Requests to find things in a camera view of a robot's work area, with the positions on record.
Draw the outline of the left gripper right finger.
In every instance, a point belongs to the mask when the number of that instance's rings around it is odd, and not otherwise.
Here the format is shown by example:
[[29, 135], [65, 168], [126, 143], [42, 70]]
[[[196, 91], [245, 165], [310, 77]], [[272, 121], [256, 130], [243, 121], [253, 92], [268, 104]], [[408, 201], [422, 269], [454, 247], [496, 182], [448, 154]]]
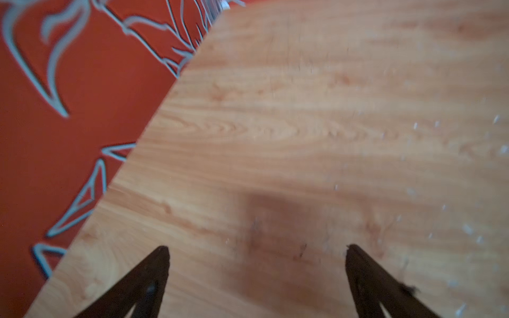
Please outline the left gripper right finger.
[[359, 245], [349, 245], [345, 271], [359, 317], [437, 317], [415, 297], [417, 289], [390, 275]]

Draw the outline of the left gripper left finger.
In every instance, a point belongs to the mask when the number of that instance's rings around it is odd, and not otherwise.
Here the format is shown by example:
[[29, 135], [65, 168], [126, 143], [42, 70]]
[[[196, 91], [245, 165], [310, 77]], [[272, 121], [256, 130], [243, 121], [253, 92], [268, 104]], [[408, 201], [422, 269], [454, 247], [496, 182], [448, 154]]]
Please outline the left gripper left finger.
[[77, 317], [158, 317], [170, 270], [170, 251], [158, 246]]

